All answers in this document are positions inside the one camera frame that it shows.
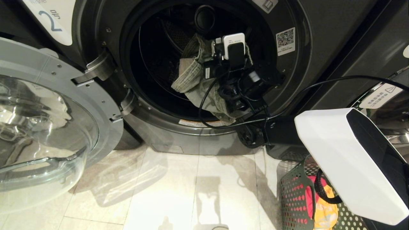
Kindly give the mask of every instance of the beige floor tile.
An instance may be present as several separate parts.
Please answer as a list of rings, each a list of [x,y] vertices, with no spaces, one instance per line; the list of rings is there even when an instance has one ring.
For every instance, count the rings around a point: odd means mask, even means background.
[[[259,230],[254,168],[254,155],[200,156],[191,228]]]
[[[189,230],[198,156],[148,148],[124,230]]]
[[[8,216],[9,216],[8,214],[0,215],[0,229],[2,229],[2,227],[3,227],[4,223],[6,222]]]
[[[58,230],[73,191],[43,205],[9,214],[2,230]]]
[[[281,229],[281,205],[277,194],[277,167],[280,160],[267,155],[265,149],[255,154],[261,229]]]
[[[59,230],[122,230],[123,225],[64,217]]]
[[[123,224],[145,150],[113,151],[87,169],[65,216]]]

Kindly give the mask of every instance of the black cable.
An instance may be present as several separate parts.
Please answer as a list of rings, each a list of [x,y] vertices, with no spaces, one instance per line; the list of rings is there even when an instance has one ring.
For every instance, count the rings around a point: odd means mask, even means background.
[[[243,78],[243,77],[241,77],[241,78],[237,81],[237,89],[238,89],[238,93],[240,94],[240,96],[243,97],[243,98],[245,98],[245,99],[247,99],[247,100],[249,100],[249,101],[260,101],[262,98],[255,100],[255,99],[251,99],[251,98],[247,97],[246,95],[244,95],[244,94],[242,93],[241,88],[240,88],[240,81],[241,81],[242,78]]]
[[[294,99],[288,104],[287,107],[285,107],[281,112],[279,112],[279,113],[277,113],[277,114],[275,114],[275,115],[273,115],[273,116],[271,116],[271,117],[268,117],[267,120],[271,120],[271,119],[277,118],[277,117],[282,116],[283,114],[285,114],[285,113],[287,112],[287,110],[291,107],[291,105],[292,105],[294,102],[297,101],[296,99],[297,99],[299,96],[301,96],[304,92],[308,91],[309,89],[312,89],[312,88],[314,88],[314,87],[317,87],[317,86],[320,86],[320,85],[323,85],[323,84],[326,84],[326,83],[330,83],[330,82],[344,81],[344,80],[350,80],[350,79],[359,79],[359,78],[361,78],[361,79],[369,79],[369,80],[374,80],[374,81],[380,81],[380,82],[383,82],[383,83],[388,83],[388,84],[391,84],[391,85],[393,85],[393,86],[399,87],[399,88],[401,88],[401,89],[406,90],[406,91],[409,92],[409,87],[407,87],[407,86],[405,86],[405,85],[402,85],[402,84],[400,84],[400,83],[398,83],[398,82],[395,82],[395,81],[392,81],[392,80],[389,80],[389,79],[384,79],[384,78],[381,78],[381,77],[371,77],[371,76],[364,76],[364,75],[340,77],[340,78],[335,78],[335,79],[331,79],[331,80],[321,81],[321,82],[315,83],[315,84],[313,84],[313,85],[310,85],[310,86],[304,88],[303,90],[301,90],[300,92],[297,93],[297,95],[296,95],[296,96],[294,97]],[[238,126],[242,126],[242,125],[246,125],[246,124],[252,124],[252,123],[256,123],[256,122],[263,122],[263,121],[266,120],[265,118],[263,118],[263,119],[251,120],[251,121],[241,122],[241,123],[237,123],[237,124],[233,124],[233,125],[219,126],[219,127],[212,126],[212,125],[209,125],[208,123],[206,123],[206,122],[203,120],[202,115],[201,115],[202,107],[203,107],[203,104],[204,104],[204,102],[205,102],[206,97],[208,96],[208,94],[209,94],[211,88],[214,86],[214,84],[215,84],[215,82],[213,82],[212,85],[211,85],[211,86],[209,87],[209,89],[207,90],[206,94],[205,94],[204,97],[203,97],[202,103],[200,104],[200,107],[199,107],[199,120],[200,120],[205,126],[207,126],[207,127],[209,127],[209,128],[212,128],[212,129],[231,129],[231,128],[234,128],[234,127],[238,127]]]

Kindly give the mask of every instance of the door hinge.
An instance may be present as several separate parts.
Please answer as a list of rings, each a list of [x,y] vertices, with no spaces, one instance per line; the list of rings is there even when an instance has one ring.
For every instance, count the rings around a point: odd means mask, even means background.
[[[84,75],[74,78],[72,81],[75,84],[80,84],[98,77],[102,81],[108,79],[116,70],[111,54],[104,49],[102,54],[87,65]]]
[[[132,110],[136,107],[137,101],[138,101],[138,98],[136,97],[133,90],[128,89],[128,92],[125,98],[121,101],[121,104],[119,106],[121,114],[113,116],[110,120],[112,122],[116,122],[118,120],[121,120],[123,116],[130,114]]]

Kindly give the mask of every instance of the black strap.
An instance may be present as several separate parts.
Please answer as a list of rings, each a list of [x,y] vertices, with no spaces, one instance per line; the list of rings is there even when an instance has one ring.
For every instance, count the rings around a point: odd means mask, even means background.
[[[339,196],[336,196],[334,198],[329,198],[327,196],[327,193],[325,192],[324,187],[322,186],[322,183],[321,183],[321,177],[322,177],[322,170],[319,169],[317,172],[317,177],[315,178],[315,182],[314,182],[314,189],[315,189],[315,192],[318,194],[318,196],[330,204],[342,203],[342,200]]]

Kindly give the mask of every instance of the green plastic basket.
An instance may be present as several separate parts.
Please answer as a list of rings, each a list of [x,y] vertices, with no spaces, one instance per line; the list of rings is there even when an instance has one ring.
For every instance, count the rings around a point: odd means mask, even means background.
[[[319,166],[311,155],[291,169],[280,181],[283,230],[313,230],[315,196],[312,196],[313,215],[309,218],[305,197],[306,187],[315,193],[314,184],[307,176],[315,176]],[[360,216],[338,204],[338,220],[333,230],[368,230]]]

